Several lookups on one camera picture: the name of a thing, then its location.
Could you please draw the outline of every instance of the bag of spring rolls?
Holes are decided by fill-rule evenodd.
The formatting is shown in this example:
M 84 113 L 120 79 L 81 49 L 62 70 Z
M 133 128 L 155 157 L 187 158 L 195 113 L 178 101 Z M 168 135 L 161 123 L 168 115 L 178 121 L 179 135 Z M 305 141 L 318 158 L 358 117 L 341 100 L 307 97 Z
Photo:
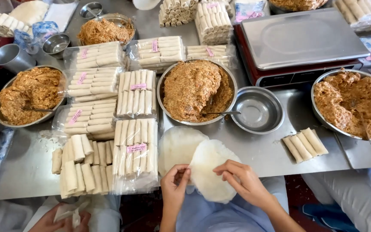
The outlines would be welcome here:
M 155 116 L 117 119 L 110 193 L 152 192 L 158 186 L 157 142 L 158 122 Z
M 127 46 L 129 69 L 148 69 L 163 73 L 178 61 L 185 61 L 181 36 L 166 36 L 133 40 Z
M 114 138 L 116 103 L 116 99 L 105 99 L 59 107 L 52 123 L 53 136 L 86 134 L 93 140 Z
M 135 118 L 157 114 L 156 77 L 156 72 L 151 70 L 121 73 L 116 116 Z
M 122 67 L 67 70 L 60 80 L 59 93 L 86 102 L 117 96 Z
M 121 43 L 116 41 L 68 47 L 64 50 L 64 64 L 66 69 L 126 68 L 127 59 Z
M 234 45 L 200 45 L 186 47 L 187 59 L 204 58 L 224 65 L 228 69 L 238 68 Z

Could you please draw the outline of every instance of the stainless steel table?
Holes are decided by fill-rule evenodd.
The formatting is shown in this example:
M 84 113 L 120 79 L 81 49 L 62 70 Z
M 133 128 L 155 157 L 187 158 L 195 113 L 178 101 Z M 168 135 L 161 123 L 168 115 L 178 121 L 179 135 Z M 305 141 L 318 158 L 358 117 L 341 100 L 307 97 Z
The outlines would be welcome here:
M 76 35 L 86 22 L 79 16 L 83 5 L 90 0 L 81 0 L 65 31 L 77 45 Z M 185 46 L 198 45 L 195 24 L 160 28 L 156 7 L 140 11 L 126 0 L 99 0 L 103 9 L 117 12 L 133 19 L 139 39 L 157 36 L 181 35 Z M 39 64 L 50 64 L 63 68 L 62 60 L 38 53 Z M 249 85 L 242 66 L 234 71 L 238 87 Z M 334 171 L 371 167 L 371 146 L 368 142 L 343 138 L 325 129 L 313 116 L 310 102 L 310 84 L 290 86 L 290 89 L 271 89 L 286 111 L 283 125 L 271 134 L 255 135 L 237 127 L 231 119 L 196 127 L 211 139 L 219 139 L 242 160 L 249 164 L 259 176 L 280 176 L 308 172 Z M 39 197 L 59 194 L 59 177 L 51 174 L 51 152 L 61 143 L 51 137 L 52 121 L 17 130 L 11 150 L 0 170 L 0 199 Z M 178 123 L 160 115 L 160 130 L 167 130 Z M 281 138 L 295 134 L 300 129 L 311 127 L 317 130 L 322 142 L 330 152 L 301 164 L 295 164 Z

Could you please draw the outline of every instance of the scale platform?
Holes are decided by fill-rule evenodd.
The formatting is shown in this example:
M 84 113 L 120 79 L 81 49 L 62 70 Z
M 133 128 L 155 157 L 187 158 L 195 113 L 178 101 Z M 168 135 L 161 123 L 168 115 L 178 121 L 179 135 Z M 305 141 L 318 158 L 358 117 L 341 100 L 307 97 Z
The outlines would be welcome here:
M 358 58 L 370 55 L 335 9 L 251 18 L 235 25 L 234 34 L 250 82 L 260 87 L 315 81 L 341 67 L 360 69 Z

